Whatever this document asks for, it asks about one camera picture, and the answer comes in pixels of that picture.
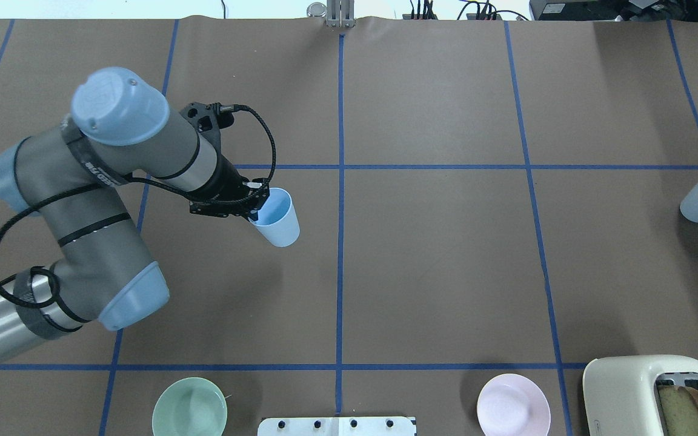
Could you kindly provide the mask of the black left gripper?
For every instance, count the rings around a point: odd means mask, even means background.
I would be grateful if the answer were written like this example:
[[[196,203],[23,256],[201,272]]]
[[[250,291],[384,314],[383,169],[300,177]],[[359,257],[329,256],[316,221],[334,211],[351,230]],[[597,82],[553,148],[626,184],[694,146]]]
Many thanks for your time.
[[[240,216],[249,222],[260,221],[260,208],[268,199],[269,177],[247,179],[225,157],[206,185],[188,195],[192,200],[189,212],[202,216]]]

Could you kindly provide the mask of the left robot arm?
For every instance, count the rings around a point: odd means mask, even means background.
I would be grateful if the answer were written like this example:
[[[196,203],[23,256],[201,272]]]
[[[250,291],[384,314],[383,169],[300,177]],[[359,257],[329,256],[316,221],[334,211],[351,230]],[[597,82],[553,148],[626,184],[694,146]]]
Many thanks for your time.
[[[118,188],[145,184],[190,202],[193,214],[258,219],[273,174],[247,179],[222,155],[221,130],[248,105],[194,102],[176,111],[125,67],[76,88],[58,126],[0,153],[8,231],[40,216],[62,257],[0,278],[0,364],[99,321],[116,331],[160,309],[170,293]]]

